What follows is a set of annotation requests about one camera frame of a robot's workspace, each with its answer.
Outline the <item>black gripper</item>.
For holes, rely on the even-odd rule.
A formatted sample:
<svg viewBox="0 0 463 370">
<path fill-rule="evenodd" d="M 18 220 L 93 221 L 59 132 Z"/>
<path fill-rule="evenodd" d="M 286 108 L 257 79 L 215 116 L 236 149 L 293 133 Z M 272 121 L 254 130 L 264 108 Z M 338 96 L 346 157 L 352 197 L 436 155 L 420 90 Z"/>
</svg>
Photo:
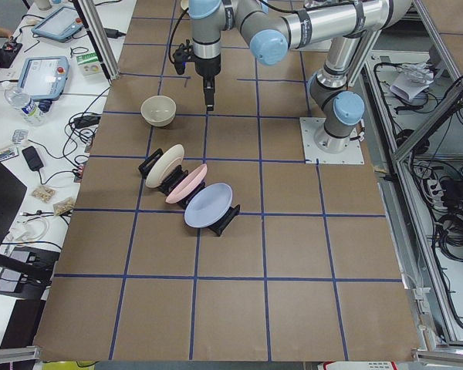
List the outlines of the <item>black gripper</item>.
<svg viewBox="0 0 463 370">
<path fill-rule="evenodd" d="M 221 55 L 211 59 L 194 57 L 196 73 L 203 78 L 203 93 L 206 110 L 215 108 L 215 77 L 221 72 Z"/>
</svg>

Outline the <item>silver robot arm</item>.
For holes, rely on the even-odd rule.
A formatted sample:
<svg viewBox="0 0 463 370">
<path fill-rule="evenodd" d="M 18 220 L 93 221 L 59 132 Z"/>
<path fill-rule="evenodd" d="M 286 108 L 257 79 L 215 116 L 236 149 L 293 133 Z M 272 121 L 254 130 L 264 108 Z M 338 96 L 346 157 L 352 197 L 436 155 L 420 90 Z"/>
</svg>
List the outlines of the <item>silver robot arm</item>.
<svg viewBox="0 0 463 370">
<path fill-rule="evenodd" d="M 326 153 L 340 153 L 365 110 L 359 95 L 344 90 L 360 40 L 399 21 L 410 6 L 409 1 L 393 0 L 338 2 L 273 18 L 257 1 L 191 1 L 192 41 L 187 60 L 194 62 L 203 79 L 206 109 L 212 111 L 223 31 L 237 29 L 264 66 L 279 63 L 291 49 L 331 40 L 323 67 L 309 81 L 309 94 L 326 117 L 314 135 L 316 145 Z"/>
</svg>

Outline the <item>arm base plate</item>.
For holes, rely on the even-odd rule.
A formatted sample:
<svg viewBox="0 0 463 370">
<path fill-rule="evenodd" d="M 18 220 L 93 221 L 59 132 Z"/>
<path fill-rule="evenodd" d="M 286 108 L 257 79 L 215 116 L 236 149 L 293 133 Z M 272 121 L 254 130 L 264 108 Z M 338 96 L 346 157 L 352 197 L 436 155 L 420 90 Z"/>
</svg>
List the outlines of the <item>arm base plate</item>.
<svg viewBox="0 0 463 370">
<path fill-rule="evenodd" d="M 299 119 L 305 163 L 364 165 L 357 127 L 352 127 L 350 136 L 337 139 L 324 130 L 324 121 L 324 117 Z"/>
</svg>

